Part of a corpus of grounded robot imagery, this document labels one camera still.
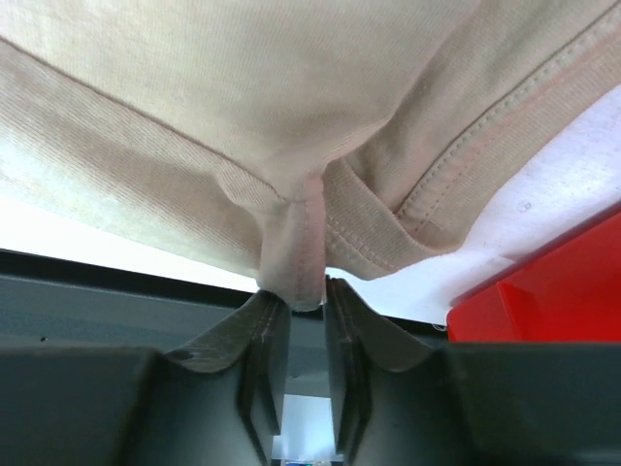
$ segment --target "beige fabric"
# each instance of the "beige fabric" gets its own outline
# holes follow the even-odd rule
[[[311,309],[621,83],[612,0],[1,0],[2,191]]]

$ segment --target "red container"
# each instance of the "red container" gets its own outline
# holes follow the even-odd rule
[[[621,212],[453,309],[453,342],[621,342]]]

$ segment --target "red plastic bin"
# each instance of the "red plastic bin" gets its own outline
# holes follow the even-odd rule
[[[453,309],[453,342],[621,342],[621,212]]]

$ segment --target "red object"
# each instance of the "red object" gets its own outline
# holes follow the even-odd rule
[[[453,342],[621,342],[621,212],[470,297],[447,326]]]

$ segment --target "small black hole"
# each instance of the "small black hole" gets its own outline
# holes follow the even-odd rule
[[[194,352],[188,349],[175,349],[174,351],[169,352],[168,357],[171,359],[175,359],[176,361],[186,361],[188,359],[192,359],[194,357]]]

